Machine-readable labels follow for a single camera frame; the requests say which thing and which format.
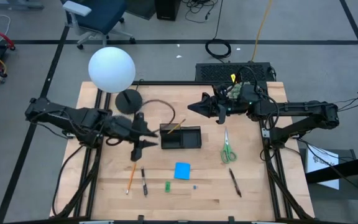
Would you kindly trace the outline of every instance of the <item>green eraser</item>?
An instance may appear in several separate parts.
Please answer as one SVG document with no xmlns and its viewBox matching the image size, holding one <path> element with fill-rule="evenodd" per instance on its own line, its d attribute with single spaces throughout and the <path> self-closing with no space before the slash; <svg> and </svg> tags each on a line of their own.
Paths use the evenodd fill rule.
<svg viewBox="0 0 358 224">
<path fill-rule="evenodd" d="M 171 191 L 171 182 L 166 181 L 166 183 L 165 183 L 165 192 L 169 193 L 169 191 Z"/>
</svg>

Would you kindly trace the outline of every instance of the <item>black pen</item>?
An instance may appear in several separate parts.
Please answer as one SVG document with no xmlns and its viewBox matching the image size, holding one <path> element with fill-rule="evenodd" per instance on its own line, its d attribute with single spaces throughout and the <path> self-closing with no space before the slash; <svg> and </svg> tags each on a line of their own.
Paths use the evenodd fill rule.
<svg viewBox="0 0 358 224">
<path fill-rule="evenodd" d="M 144 177 L 144 169 L 143 169 L 143 167 L 141 167 L 140 170 L 142 171 L 143 194 L 146 196 L 147 195 L 147 185 L 146 185 L 146 178 Z"/>
<path fill-rule="evenodd" d="M 233 179 L 233 182 L 234 182 L 234 186 L 236 188 L 236 192 L 238 195 L 240 195 L 241 197 L 241 191 L 240 191 L 240 188 L 239 186 L 237 185 L 237 181 L 236 181 L 236 178 L 234 178 L 234 174 L 233 174 L 233 171 L 229 168 L 229 172 L 230 172 L 230 176 L 231 176 L 231 179 Z"/>
</svg>

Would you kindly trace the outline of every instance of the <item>blue square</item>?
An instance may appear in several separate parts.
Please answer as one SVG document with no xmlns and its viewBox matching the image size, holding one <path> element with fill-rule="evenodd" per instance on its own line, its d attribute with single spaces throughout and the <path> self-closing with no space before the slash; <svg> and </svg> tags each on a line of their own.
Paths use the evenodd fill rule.
<svg viewBox="0 0 358 224">
<path fill-rule="evenodd" d="M 189 180 L 190 179 L 190 164 L 184 162 L 177 162 L 175 166 L 175 178 Z"/>
</svg>

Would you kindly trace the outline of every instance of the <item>black lamp base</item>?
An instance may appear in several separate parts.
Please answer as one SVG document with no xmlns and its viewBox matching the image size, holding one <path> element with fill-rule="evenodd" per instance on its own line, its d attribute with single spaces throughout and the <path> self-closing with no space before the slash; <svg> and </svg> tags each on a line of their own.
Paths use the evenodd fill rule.
<svg viewBox="0 0 358 224">
<path fill-rule="evenodd" d="M 134 114 L 142 107 L 143 99 L 136 90 L 124 90 L 116 97 L 117 109 L 123 114 Z"/>
</svg>

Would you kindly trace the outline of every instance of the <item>wooden table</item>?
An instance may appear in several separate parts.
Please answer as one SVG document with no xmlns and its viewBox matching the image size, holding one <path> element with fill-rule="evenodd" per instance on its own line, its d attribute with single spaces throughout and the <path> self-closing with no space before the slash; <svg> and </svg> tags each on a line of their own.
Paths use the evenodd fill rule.
<svg viewBox="0 0 358 224">
<path fill-rule="evenodd" d="M 287 100 L 283 83 L 268 83 L 269 95 L 278 102 Z M 96 87 L 84 82 L 78 98 L 77 108 L 94 106 Z M 132 145 L 126 142 L 118 146 L 103 146 L 94 198 L 92 219 L 136 220 L 144 215 L 145 220 L 216 220 L 225 221 L 234 216 L 236 221 L 274 220 L 272 200 L 265 162 L 259 158 L 262 150 L 260 127 L 245 115 L 226 118 L 223 125 L 215 119 L 205 118 L 187 109 L 187 105 L 201 99 L 201 93 L 213 95 L 210 86 L 163 86 L 141 85 L 144 101 L 161 99 L 171 103 L 177 112 L 174 122 L 186 118 L 183 126 L 201 126 L 203 146 L 201 149 L 162 150 L 160 146 L 143 150 L 137 161 L 131 191 L 125 194 L 133 162 L 130 161 Z M 111 97 L 111 109 L 115 109 L 115 96 Z M 171 110 L 160 103 L 150 103 L 142 108 L 149 128 L 155 130 L 160 123 L 167 123 Z M 278 127 L 291 124 L 291 118 L 281 117 Z M 237 161 L 224 164 L 221 150 L 224 129 L 227 128 Z M 298 150 L 295 140 L 288 140 L 286 146 Z M 65 159 L 78 148 L 76 140 L 67 144 Z M 314 215 L 301 158 L 297 153 L 282 149 L 282 161 L 289 191 L 310 215 Z M 60 211 L 77 190 L 85 150 L 78 153 L 66 166 L 57 197 Z M 176 162 L 191 164 L 190 180 L 173 178 Z M 149 190 L 144 197 L 140 167 L 144 166 Z M 233 170 L 242 192 L 240 198 L 234 189 L 228 168 Z M 171 192 L 165 193 L 165 182 L 171 182 Z M 81 214 L 85 214 L 88 193 L 84 194 Z M 278 190 L 282 217 L 285 216 L 282 195 Z"/>
</svg>

